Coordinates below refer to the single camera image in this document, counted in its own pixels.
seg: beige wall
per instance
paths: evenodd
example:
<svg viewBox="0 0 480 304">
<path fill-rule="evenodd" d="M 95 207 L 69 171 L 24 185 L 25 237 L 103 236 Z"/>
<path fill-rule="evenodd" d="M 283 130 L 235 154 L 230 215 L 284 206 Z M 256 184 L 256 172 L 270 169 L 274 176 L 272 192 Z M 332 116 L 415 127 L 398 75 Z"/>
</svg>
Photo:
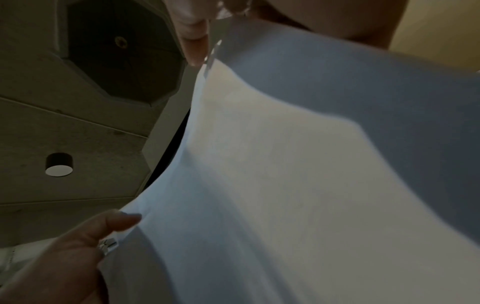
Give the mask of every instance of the beige wall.
<svg viewBox="0 0 480 304">
<path fill-rule="evenodd" d="M 410 0 L 392 50 L 480 70 L 480 1 Z"/>
</svg>

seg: octagonal ceiling recess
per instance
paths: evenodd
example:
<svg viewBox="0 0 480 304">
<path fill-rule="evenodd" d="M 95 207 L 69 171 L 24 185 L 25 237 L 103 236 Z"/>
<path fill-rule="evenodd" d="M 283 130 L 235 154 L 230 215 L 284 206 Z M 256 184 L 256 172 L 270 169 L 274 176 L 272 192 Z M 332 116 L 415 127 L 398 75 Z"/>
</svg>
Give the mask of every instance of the octagonal ceiling recess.
<svg viewBox="0 0 480 304">
<path fill-rule="evenodd" d="M 108 98 L 147 106 L 180 86 L 185 59 L 170 21 L 135 0 L 60 0 L 57 52 Z"/>
</svg>

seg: cylindrical ceiling light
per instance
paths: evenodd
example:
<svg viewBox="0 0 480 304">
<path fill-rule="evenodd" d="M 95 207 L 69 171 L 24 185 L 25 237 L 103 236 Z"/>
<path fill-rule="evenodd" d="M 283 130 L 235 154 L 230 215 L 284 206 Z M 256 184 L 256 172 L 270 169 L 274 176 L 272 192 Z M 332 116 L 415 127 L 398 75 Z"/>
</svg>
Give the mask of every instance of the cylindrical ceiling light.
<svg viewBox="0 0 480 304">
<path fill-rule="evenodd" d="M 66 153 L 53 153 L 46 158 L 45 174 L 53 177 L 67 176 L 74 170 L 74 159 Z"/>
</svg>

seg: hand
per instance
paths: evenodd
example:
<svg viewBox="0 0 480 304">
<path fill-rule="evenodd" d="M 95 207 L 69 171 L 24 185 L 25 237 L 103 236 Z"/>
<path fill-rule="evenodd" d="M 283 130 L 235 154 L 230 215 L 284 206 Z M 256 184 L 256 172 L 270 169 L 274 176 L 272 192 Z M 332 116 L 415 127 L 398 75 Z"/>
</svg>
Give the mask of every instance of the hand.
<svg viewBox="0 0 480 304">
<path fill-rule="evenodd" d="M 187 61 L 193 66 L 208 54 L 208 20 L 219 0 L 163 0 Z M 388 48 L 408 0 L 254 0 L 252 17 L 299 24 L 313 32 Z M 231 13 L 244 13 L 248 0 L 223 0 Z"/>
<path fill-rule="evenodd" d="M 104 257 L 99 241 L 113 231 L 131 228 L 141 218 L 110 210 L 60 236 L 0 289 L 0 303 L 108 303 L 105 282 L 97 270 Z"/>
</svg>

